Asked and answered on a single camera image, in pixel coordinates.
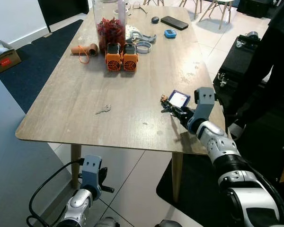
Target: orange fan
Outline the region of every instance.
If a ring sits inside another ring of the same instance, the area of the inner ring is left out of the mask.
[[[121,45],[115,43],[107,44],[105,62],[109,71],[119,71],[121,69]]]
[[[124,45],[122,62],[125,71],[137,70],[138,54],[137,47],[135,44]]]

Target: orange string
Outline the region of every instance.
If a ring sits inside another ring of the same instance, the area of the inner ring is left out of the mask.
[[[88,63],[89,63],[89,55],[88,55],[88,54],[86,53],[86,51],[82,48],[82,46],[78,45],[78,47],[79,47],[79,61],[80,61],[81,63],[83,63],[83,64],[88,64]],[[80,56],[81,50],[83,50],[83,52],[85,53],[85,55],[86,55],[86,57],[87,57],[87,61],[82,61],[82,60],[81,60],[81,56]]]

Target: dried red chili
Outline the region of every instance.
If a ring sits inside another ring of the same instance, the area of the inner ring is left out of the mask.
[[[105,18],[97,24],[97,32],[99,37],[99,48],[102,53],[105,53],[108,43],[125,44],[125,27],[120,20],[113,18],[107,20]]]

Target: cardboard tube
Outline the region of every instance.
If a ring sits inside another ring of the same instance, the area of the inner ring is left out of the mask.
[[[89,46],[83,46],[82,47],[86,53],[89,53],[91,56],[96,56],[98,54],[98,46],[96,44],[91,44]],[[72,54],[79,54],[80,48],[79,46],[74,46],[71,48]]]

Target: tile floor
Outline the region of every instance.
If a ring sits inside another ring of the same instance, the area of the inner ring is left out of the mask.
[[[166,6],[178,6],[179,3],[180,0],[165,0]],[[232,8],[231,22],[227,23],[228,12],[225,13],[222,28],[219,30],[222,14],[218,8],[213,11],[211,18],[205,16],[201,22],[198,22],[209,4],[207,1],[202,2],[202,13],[197,14],[196,20],[194,20],[195,4],[192,0],[187,1],[185,8],[190,15],[203,60],[213,80],[235,38],[250,31],[257,31],[262,37],[269,19],[249,17]],[[84,18],[84,14],[79,14],[52,25],[51,29],[55,31]],[[49,145],[63,163],[69,162],[71,157],[69,145],[54,143]],[[165,218],[176,220],[183,227],[200,226],[156,194],[158,182],[171,159],[170,153],[83,146],[82,156],[85,154],[102,156],[102,166],[108,167],[105,184],[115,188],[113,194],[103,192],[101,199],[94,203],[88,227],[93,227],[101,217],[106,216],[114,217],[122,227],[153,227]]]

